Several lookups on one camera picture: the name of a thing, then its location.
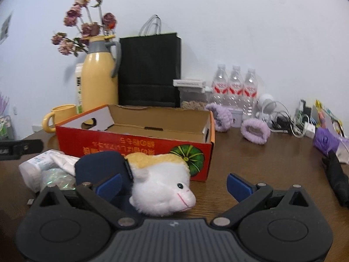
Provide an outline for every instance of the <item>yellow plush fur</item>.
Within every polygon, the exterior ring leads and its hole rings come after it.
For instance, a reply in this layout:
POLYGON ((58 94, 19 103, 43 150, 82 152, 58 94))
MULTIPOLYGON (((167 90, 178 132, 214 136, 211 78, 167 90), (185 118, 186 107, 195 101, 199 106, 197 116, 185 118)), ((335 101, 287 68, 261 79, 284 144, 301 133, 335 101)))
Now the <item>yellow plush fur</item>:
POLYGON ((188 164, 175 154, 146 155, 144 153, 132 153, 125 156, 125 158, 135 168, 145 168, 163 162, 173 162, 175 164, 185 164, 189 170, 188 164))

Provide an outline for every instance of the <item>plastic water bottle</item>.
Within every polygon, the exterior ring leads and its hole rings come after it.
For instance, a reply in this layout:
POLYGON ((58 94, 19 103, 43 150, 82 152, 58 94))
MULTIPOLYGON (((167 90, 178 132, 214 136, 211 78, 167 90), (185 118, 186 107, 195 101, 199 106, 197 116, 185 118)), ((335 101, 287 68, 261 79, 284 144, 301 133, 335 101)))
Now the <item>plastic water bottle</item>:
POLYGON ((252 110, 256 103, 257 98, 257 78, 254 69, 248 69, 245 82, 244 82, 244 92, 243 92, 243 111, 244 119, 252 117, 252 110))
POLYGON ((229 78, 228 105, 240 107, 240 96, 243 93, 243 83, 240 74, 240 66, 233 66, 229 78))
POLYGON ((225 105, 225 96, 228 93, 228 76, 226 66, 218 64, 218 69, 212 82, 212 101, 216 104, 225 105))

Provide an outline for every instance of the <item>yellow mug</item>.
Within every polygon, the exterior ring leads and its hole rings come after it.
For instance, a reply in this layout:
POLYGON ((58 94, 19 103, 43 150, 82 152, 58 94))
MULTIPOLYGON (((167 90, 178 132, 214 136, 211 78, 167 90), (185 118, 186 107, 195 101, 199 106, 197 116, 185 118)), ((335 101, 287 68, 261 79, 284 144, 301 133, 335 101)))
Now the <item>yellow mug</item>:
POLYGON ((59 107, 52 108, 51 112, 49 114, 46 114, 43 119, 43 129, 47 133, 55 133, 56 128, 51 128, 48 125, 48 122, 50 118, 53 120, 53 124, 56 125, 57 123, 60 123, 70 117, 73 117, 76 115, 76 105, 75 104, 65 104, 61 105, 59 107))

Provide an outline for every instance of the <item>printed pumpkin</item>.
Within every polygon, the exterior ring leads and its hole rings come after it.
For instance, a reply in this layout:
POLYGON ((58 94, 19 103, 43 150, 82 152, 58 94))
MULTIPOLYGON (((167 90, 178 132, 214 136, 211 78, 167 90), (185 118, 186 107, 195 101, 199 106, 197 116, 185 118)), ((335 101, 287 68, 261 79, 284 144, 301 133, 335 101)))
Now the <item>printed pumpkin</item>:
POLYGON ((171 149, 170 153, 180 156, 189 166, 190 176, 198 174, 204 167, 205 156, 193 145, 180 145, 171 149))

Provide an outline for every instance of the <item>white cable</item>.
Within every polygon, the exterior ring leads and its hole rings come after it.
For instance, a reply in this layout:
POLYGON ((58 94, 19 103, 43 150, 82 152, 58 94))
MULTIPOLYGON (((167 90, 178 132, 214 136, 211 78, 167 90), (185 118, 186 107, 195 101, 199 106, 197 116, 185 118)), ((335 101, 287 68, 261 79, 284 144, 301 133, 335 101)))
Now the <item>white cable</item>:
MULTIPOLYGON (((295 121, 291 119, 291 116, 290 116, 290 113, 289 113, 287 107, 286 107, 282 102, 280 102, 280 101, 278 101, 278 100, 274 100, 274 101, 268 102, 268 103, 266 103, 266 104, 264 104, 264 105, 262 106, 261 114, 262 114, 262 120, 263 120, 263 122, 265 122, 264 113, 263 113, 265 107, 268 106, 268 105, 270 105, 270 104, 273 104, 273 103, 275 103, 275 104, 279 103, 280 105, 282 105, 282 106, 286 109, 286 111, 284 111, 284 110, 275 111, 275 112, 276 112, 276 115, 275 115, 275 117, 274 117, 274 121, 276 122, 277 116, 278 116, 279 114, 281 114, 282 116, 285 117, 285 115, 282 114, 282 113, 285 113, 285 114, 287 115, 287 117, 289 118, 292 134, 293 134, 296 138, 302 138, 302 137, 304 137, 304 135, 305 135, 305 133, 306 133, 306 130, 303 129, 303 132, 302 132, 302 131, 296 126, 295 121)), ((306 116, 306 117, 308 118, 308 125, 309 125, 309 124, 310 124, 310 118, 309 118, 309 116, 306 115, 306 114, 303 114, 303 115, 301 115, 301 119, 303 119, 304 116, 306 116)), ((284 132, 284 130, 273 130, 273 129, 270 129, 270 131, 276 132, 276 133, 283 133, 283 132, 284 132)))

